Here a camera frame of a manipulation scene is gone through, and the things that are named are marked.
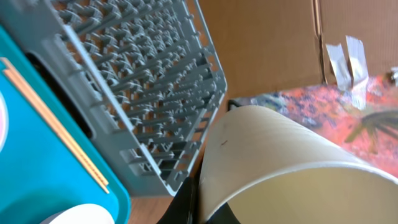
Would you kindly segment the white cup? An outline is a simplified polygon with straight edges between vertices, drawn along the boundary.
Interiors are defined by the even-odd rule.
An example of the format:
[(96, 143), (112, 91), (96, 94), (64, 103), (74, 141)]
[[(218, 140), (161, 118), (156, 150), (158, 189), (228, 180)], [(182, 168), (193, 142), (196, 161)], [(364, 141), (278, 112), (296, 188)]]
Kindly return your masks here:
[(397, 222), (396, 177), (263, 106), (213, 126), (199, 190), (200, 223)]

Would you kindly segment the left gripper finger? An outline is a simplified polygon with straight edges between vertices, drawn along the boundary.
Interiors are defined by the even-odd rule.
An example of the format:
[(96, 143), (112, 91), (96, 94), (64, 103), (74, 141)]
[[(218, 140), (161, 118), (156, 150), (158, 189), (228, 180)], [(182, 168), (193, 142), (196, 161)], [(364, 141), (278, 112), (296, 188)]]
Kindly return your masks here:
[[(157, 224), (199, 224), (198, 184), (195, 178), (187, 177), (184, 180)], [(240, 222), (225, 203), (205, 224), (240, 224)]]

